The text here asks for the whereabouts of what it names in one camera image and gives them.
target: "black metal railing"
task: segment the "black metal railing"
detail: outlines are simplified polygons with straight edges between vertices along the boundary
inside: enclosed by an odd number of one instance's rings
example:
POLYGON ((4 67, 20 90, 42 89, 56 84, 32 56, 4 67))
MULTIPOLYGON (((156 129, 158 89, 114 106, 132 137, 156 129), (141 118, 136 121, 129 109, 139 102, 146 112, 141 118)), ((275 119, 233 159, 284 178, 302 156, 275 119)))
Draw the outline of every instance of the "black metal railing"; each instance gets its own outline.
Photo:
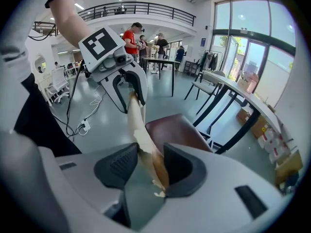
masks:
POLYGON ((102 5, 97 5, 83 11, 80 11, 79 16, 84 21, 90 21, 101 17, 108 17, 123 14, 141 14, 141 15, 154 15, 165 17, 173 20, 178 20, 187 23, 191 26, 194 25, 195 16, 162 4, 152 2, 113 2, 102 5))
POLYGON ((49 33, 50 35, 59 35, 55 23, 52 22, 35 21, 32 29, 42 35, 48 35, 49 33))

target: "gray floor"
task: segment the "gray floor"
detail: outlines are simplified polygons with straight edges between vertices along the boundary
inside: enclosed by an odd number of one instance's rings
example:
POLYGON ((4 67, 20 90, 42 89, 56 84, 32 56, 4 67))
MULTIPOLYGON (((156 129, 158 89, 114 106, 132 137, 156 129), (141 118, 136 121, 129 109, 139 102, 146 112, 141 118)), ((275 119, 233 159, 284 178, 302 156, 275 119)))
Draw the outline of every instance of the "gray floor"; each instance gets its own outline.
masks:
MULTIPOLYGON (((201 92, 199 99, 195 100, 197 89, 193 89, 187 100, 184 100, 194 77, 178 72, 175 75, 174 97, 171 97, 171 75, 172 71, 166 68, 162 71, 161 80, 158 79, 156 74, 147 74, 149 88, 146 122, 178 113, 185 115, 191 122, 194 122, 197 118, 195 114, 208 95, 201 92)), ((73 81, 74 79, 69 80, 71 88, 73 81)), ((97 86, 93 80, 86 80, 84 74, 79 77, 71 105, 69 124, 72 128, 76 128, 81 120, 94 109, 89 104, 98 98, 94 93, 97 86)), ((127 100, 130 91, 128 84, 125 83, 120 86, 120 90, 124 99, 127 100)), ((96 93, 102 96, 105 94, 105 91, 102 87, 99 87, 96 93)), ((66 119, 68 101, 68 99, 63 99, 61 104, 53 105, 52 108, 53 113, 63 121, 66 119)), ((228 101, 229 97, 225 96, 210 115, 198 125, 197 129, 205 132, 208 125, 220 113, 228 101)), ((234 102, 213 126, 211 135, 216 142, 224 144, 239 130, 241 125, 236 120, 236 114, 240 108, 234 102)), ((100 108, 89 119, 89 123, 91 129, 87 135, 77 135, 74 138, 75 145, 83 153, 104 150, 131 142, 127 129, 126 114, 121 113, 107 95, 104 95, 100 108)), ((251 132, 248 132, 238 144, 223 155, 238 160, 269 182, 274 183, 274 167, 271 165, 265 150, 259 147, 256 138, 251 132)), ((126 196, 133 229, 141 229, 160 209, 163 199, 155 197, 154 192, 158 192, 158 188, 151 184, 149 176, 138 165, 126 186, 126 196)))

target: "peeled wooden stick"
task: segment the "peeled wooden stick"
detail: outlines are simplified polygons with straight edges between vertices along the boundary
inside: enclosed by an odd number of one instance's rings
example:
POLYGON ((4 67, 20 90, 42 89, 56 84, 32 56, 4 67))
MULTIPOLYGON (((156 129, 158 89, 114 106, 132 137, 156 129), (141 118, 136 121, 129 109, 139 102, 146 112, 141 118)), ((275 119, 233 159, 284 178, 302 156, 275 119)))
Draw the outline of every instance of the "peeled wooden stick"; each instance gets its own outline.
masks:
POLYGON ((169 175, 164 166, 164 159, 149 136, 144 123, 144 109, 140 108, 140 102, 136 94, 130 94, 128 107, 128 125, 130 135, 134 142, 139 144, 139 156, 143 165, 148 170, 151 177, 161 186, 162 190, 169 186, 169 175))

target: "brown leather stool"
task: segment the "brown leather stool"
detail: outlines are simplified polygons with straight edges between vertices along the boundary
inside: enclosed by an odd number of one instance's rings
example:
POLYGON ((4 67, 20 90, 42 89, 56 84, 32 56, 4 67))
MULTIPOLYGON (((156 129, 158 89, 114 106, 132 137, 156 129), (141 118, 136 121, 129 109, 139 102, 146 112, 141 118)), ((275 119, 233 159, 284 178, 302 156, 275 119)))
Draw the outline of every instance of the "brown leather stool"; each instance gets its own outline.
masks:
POLYGON ((176 143, 212 152, 206 140, 182 114, 149 122, 146 129, 161 153, 164 143, 176 143))

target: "hair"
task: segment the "hair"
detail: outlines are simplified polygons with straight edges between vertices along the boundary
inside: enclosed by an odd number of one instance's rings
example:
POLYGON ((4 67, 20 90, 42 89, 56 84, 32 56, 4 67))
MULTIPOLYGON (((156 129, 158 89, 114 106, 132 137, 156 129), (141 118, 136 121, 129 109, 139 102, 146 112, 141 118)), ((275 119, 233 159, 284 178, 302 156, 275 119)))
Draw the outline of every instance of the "hair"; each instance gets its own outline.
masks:
POLYGON ((138 27, 138 28, 142 28, 142 25, 141 25, 139 22, 134 22, 134 23, 132 24, 132 27, 134 27, 134 26, 136 26, 136 27, 138 27))

